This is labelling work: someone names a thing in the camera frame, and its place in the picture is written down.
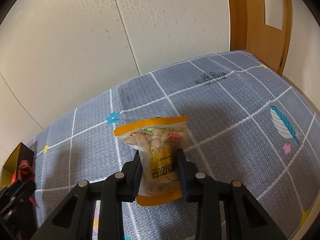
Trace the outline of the orange clear peanut packet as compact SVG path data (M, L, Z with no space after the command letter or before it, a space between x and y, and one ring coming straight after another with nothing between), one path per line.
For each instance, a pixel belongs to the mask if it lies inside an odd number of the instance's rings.
M139 152L143 169L139 205L162 205L182 197L174 155L187 145L187 121L187 116L150 118L114 130L117 139Z

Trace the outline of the shiny red foil packet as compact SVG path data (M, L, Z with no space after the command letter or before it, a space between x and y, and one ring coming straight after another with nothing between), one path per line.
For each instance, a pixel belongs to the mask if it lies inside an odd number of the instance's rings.
M35 200L35 174L33 172L32 167L30 166L29 162L27 160L21 160L20 164L18 165L17 170L14 172L11 178L11 185L13 185L15 182L19 181L20 183L25 183L26 181L30 181L28 183L28 186L33 190L31 193L29 200L33 204L33 206L38 207L38 204Z

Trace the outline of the gold metal tin box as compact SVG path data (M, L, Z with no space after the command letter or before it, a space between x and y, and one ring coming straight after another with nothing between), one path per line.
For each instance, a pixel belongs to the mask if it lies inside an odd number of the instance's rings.
M5 186L11 185L16 181L18 178L18 168L23 160L26 160L32 167L33 158L34 152L24 143L20 142L2 167L1 189L3 189Z

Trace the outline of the blue grid patterned tablecloth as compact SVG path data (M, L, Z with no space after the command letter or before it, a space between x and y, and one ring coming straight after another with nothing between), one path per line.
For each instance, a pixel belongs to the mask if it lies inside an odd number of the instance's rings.
M319 196L319 117L253 55L198 57L136 77L72 110L37 135L35 209L42 224L82 179L104 180L134 150L116 127L187 116L185 154L202 172L235 179L291 239Z

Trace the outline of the wooden door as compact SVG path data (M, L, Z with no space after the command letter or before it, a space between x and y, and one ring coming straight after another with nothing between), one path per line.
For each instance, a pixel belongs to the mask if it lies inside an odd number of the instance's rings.
M245 50L283 73L292 28L291 0L228 0L230 49Z

